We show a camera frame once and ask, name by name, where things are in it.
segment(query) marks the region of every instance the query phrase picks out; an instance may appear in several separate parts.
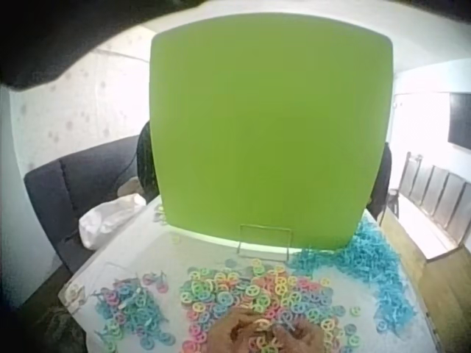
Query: blue plastic piece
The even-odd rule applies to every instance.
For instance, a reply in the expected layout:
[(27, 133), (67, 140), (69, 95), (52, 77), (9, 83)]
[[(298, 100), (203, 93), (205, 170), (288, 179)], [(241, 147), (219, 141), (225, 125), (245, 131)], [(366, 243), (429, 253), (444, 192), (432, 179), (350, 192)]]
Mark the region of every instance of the blue plastic piece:
[(400, 260), (384, 239), (378, 226), (361, 219), (348, 245), (334, 252), (303, 249), (288, 264), (295, 275), (311, 276), (322, 267), (337, 267), (368, 285), (376, 285), (378, 311), (375, 315), (386, 322), (388, 329), (398, 333), (416, 312), (405, 296), (406, 286), (400, 276)]

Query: black object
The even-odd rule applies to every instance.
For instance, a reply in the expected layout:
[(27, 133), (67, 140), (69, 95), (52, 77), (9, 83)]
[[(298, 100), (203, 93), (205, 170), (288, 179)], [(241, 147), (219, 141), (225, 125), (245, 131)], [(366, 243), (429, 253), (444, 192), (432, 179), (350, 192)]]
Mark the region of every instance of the black object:
[(391, 179), (391, 165), (392, 157), (389, 144), (384, 144), (383, 156), (381, 157), (381, 164), (376, 176), (375, 185), (371, 192), (370, 201), (366, 208), (374, 219), (378, 219), (381, 211), (384, 210), (386, 198), (388, 196), (389, 179)]
[(157, 184), (157, 177), (155, 176), (154, 157), (152, 154), (152, 144), (150, 140), (150, 124), (149, 122), (144, 125), (139, 140), (138, 150), (138, 178), (144, 190), (144, 198), (147, 203), (159, 196), (159, 186)]
[(450, 93), (448, 142), (471, 149), (471, 94)]
[(138, 136), (123, 138), (61, 157), (24, 176), (36, 216), (72, 273), (93, 254), (82, 245), (79, 219), (98, 204), (116, 199), (118, 188), (137, 175), (137, 143)]

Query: person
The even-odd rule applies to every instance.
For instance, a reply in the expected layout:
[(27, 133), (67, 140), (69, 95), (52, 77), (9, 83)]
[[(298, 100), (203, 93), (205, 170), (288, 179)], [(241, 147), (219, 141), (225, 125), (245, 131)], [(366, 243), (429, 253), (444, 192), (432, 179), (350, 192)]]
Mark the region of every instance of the person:
[[(249, 339), (258, 334), (257, 320), (263, 316), (250, 309), (233, 308), (214, 323), (208, 333), (208, 353), (249, 353)], [(294, 323), (294, 332), (277, 325), (273, 335), (280, 353), (320, 353), (324, 351), (324, 331), (307, 320)]]

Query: pastel plastic ring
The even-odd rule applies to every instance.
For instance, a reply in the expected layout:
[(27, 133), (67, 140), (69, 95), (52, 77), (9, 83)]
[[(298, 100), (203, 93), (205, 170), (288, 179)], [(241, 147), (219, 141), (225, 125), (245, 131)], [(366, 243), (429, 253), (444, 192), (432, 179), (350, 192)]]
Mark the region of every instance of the pastel plastic ring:
[(113, 341), (110, 341), (110, 340), (105, 342), (105, 346), (106, 346), (107, 352), (109, 352), (109, 353), (116, 352), (116, 350), (118, 348), (117, 345), (116, 345), (116, 342), (113, 342)]
[(345, 330), (344, 329), (337, 329), (337, 330), (334, 330), (334, 335), (337, 337), (337, 338), (343, 338), (345, 337)]
[(324, 287), (329, 287), (330, 286), (330, 279), (327, 277), (321, 278), (320, 284)]
[(116, 313), (114, 315), (114, 319), (119, 325), (124, 325), (124, 323), (126, 322), (126, 316), (124, 316), (123, 313)]
[(214, 276), (214, 281), (215, 282), (226, 282), (227, 281), (227, 276), (226, 276), (226, 274), (224, 274), (222, 272), (218, 272)]
[(265, 318), (259, 318), (255, 324), (258, 325), (257, 331), (267, 331), (267, 329), (272, 325), (270, 320), (266, 320)]
[(202, 332), (201, 326), (198, 324), (191, 324), (190, 327), (188, 328), (188, 333), (190, 336), (196, 337)]
[(196, 295), (198, 300), (206, 302), (211, 297), (211, 292), (209, 290), (203, 290), (202, 292)]
[(190, 279), (194, 281), (194, 280), (201, 279), (201, 274), (198, 271), (192, 271), (189, 273), (189, 277)]
[(265, 310), (266, 310), (266, 307), (264, 307), (260, 304), (256, 304), (256, 303), (252, 304), (250, 307), (253, 311), (255, 311), (256, 313), (259, 313), (259, 314), (265, 313)]
[(217, 295), (217, 302), (226, 307), (230, 307), (232, 304), (234, 304), (234, 297), (229, 292), (219, 292)]
[(199, 270), (202, 276), (209, 276), (211, 271), (209, 268), (203, 267)]
[(255, 339), (255, 344), (257, 345), (257, 347), (259, 349), (262, 349), (265, 345), (266, 345), (266, 338), (265, 336), (258, 336), (256, 339)]
[(286, 293), (288, 293), (288, 288), (286, 287), (286, 285), (276, 285), (275, 293), (278, 296), (284, 296)]
[(320, 288), (321, 288), (321, 285), (319, 283), (316, 283), (316, 282), (309, 283), (309, 290), (311, 291), (319, 290)]
[(141, 347), (147, 351), (152, 351), (155, 347), (154, 340), (147, 336), (141, 337), (140, 343), (141, 343)]
[(228, 281), (238, 281), (239, 280), (239, 275), (237, 272), (230, 272), (228, 275), (227, 275), (227, 280)]
[(345, 310), (345, 307), (342, 305), (336, 305), (335, 307), (332, 307), (332, 311), (333, 311), (333, 314), (338, 317), (344, 316), (345, 313), (347, 312)]
[(220, 292), (228, 292), (229, 291), (229, 287), (225, 283), (216, 284), (216, 289)]
[(309, 322), (312, 324), (315, 324), (320, 317), (321, 313), (318, 309), (313, 307), (312, 309), (309, 309), (308, 312), (306, 313), (306, 318), (308, 319)]
[(165, 346), (173, 346), (176, 341), (175, 336), (167, 332), (160, 332), (157, 339)]
[(290, 300), (290, 298), (282, 298), (282, 299), (280, 300), (280, 306), (281, 306), (281, 307), (284, 307), (284, 308), (290, 307), (290, 306), (291, 306), (291, 300)]
[(265, 312), (265, 317), (268, 318), (268, 319), (273, 319), (275, 318), (277, 315), (277, 311), (276, 309), (274, 309), (273, 307), (269, 308), (266, 312)]
[(383, 333), (388, 330), (388, 324), (384, 320), (379, 320), (376, 323), (376, 331)]
[(208, 339), (208, 335), (206, 334), (206, 332), (201, 332), (199, 335), (197, 335), (195, 338), (194, 338), (194, 341), (196, 343), (204, 343), (206, 342), (206, 340)]
[(255, 276), (260, 276), (266, 272), (263, 266), (254, 267), (252, 268), (252, 271)]
[(277, 272), (277, 274), (282, 274), (286, 271), (285, 266), (283, 265), (275, 265), (273, 269)]
[(205, 311), (205, 312), (199, 314), (198, 322), (200, 324), (204, 324), (204, 323), (208, 322), (210, 318), (211, 318), (211, 314), (209, 312)]
[(332, 331), (324, 331), (324, 342), (333, 343)]
[(186, 340), (182, 344), (183, 353), (194, 353), (199, 351), (199, 344), (192, 340)]
[(328, 307), (332, 304), (332, 298), (329, 296), (321, 296), (320, 304), (324, 307)]
[(260, 293), (260, 287), (257, 285), (250, 285), (245, 289), (245, 294), (248, 296), (257, 296)]
[(144, 283), (144, 285), (151, 285), (154, 282), (155, 282), (155, 274), (144, 274), (142, 276), (142, 283)]
[(360, 338), (357, 335), (350, 336), (348, 338), (348, 345), (350, 347), (358, 347), (360, 346)]
[(302, 298), (302, 294), (300, 292), (292, 292), (290, 295), (289, 295), (289, 298), (292, 302), (296, 303), (296, 302), (301, 302), (301, 298)]
[(333, 289), (331, 287), (321, 288), (320, 292), (323, 296), (332, 296), (333, 295)]
[(278, 313), (278, 317), (282, 321), (292, 321), (293, 320), (293, 313), (287, 310)]
[(354, 324), (348, 324), (344, 327), (345, 335), (351, 336), (356, 333), (356, 326)]
[(264, 346), (261, 353), (278, 353), (278, 348), (273, 346)]
[(193, 295), (190, 292), (183, 292), (180, 294), (180, 301), (183, 304), (190, 304), (193, 302)]
[(305, 302), (296, 302), (291, 304), (291, 311), (295, 314), (303, 314), (308, 309), (308, 304)]
[(286, 283), (288, 283), (288, 280), (285, 277), (277, 277), (275, 279), (275, 283), (277, 285), (286, 285)]
[(295, 276), (288, 277), (288, 284), (294, 287), (297, 284), (297, 278)]
[(255, 300), (257, 304), (261, 305), (262, 307), (268, 307), (270, 305), (270, 297), (267, 296), (266, 294), (261, 294), (260, 296), (257, 297)]
[(361, 308), (360, 307), (351, 307), (350, 308), (350, 314), (352, 316), (360, 316), (361, 314)]
[(328, 340), (324, 340), (324, 348), (326, 352), (331, 352), (332, 350), (332, 342), (329, 342)]
[(252, 267), (260, 267), (262, 266), (262, 260), (260, 259), (253, 259), (252, 260)]
[(331, 318), (326, 318), (325, 320), (321, 322), (321, 327), (327, 331), (332, 331), (335, 326), (336, 326), (336, 323)]
[(202, 313), (205, 310), (206, 310), (206, 306), (203, 303), (200, 303), (200, 302), (193, 303), (193, 311), (196, 311), (197, 313)]
[(210, 292), (212, 292), (214, 290), (214, 279), (211, 279), (211, 278), (208, 278), (208, 279), (205, 279), (205, 284), (208, 286), (208, 290)]

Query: green square panel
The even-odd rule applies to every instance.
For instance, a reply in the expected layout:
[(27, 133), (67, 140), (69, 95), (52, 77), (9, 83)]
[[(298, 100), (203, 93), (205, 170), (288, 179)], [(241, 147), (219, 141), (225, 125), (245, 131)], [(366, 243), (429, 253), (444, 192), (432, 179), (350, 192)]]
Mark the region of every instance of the green square panel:
[(266, 245), (345, 245), (391, 94), (390, 40), (342, 22), (259, 13), (157, 35), (151, 134), (168, 222)]

